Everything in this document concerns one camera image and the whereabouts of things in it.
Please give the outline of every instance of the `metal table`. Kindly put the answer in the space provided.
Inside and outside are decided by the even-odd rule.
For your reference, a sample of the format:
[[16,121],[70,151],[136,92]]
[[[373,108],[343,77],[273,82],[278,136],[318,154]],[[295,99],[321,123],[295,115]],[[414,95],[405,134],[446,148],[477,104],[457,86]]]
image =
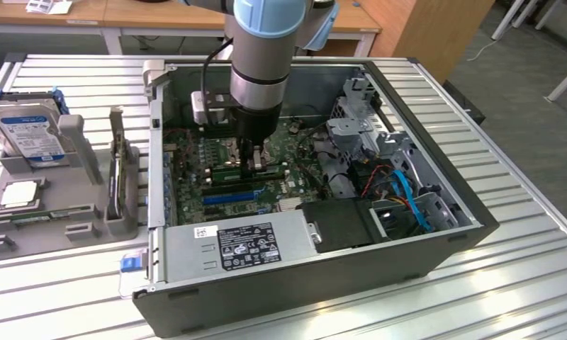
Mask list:
[[[96,148],[107,147],[108,107],[124,106],[127,136],[146,152],[142,194],[148,190],[147,58],[30,55],[0,72],[7,91],[60,86],[72,113],[87,119]],[[425,68],[406,59],[377,59],[377,64],[501,228],[422,279],[179,339],[567,339],[567,220]],[[140,214],[147,221],[146,207]],[[0,339],[154,339],[118,290],[119,259],[146,241],[142,233],[128,242],[0,261]]]

